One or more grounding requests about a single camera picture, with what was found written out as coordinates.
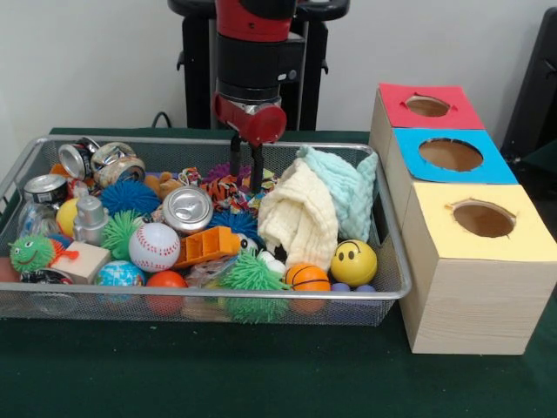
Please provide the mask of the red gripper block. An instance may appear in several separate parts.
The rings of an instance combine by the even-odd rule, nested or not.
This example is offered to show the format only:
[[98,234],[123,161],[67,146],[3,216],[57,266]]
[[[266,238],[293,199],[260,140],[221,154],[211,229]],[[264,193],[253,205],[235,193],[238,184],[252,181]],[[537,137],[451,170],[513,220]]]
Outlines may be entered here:
[[252,150],[251,191],[259,192],[264,170],[262,144],[275,143],[283,136],[287,122],[285,112],[274,103],[245,104],[218,93],[213,96],[212,107],[217,120],[237,132],[231,139],[230,174],[239,175],[243,139],[251,144]]

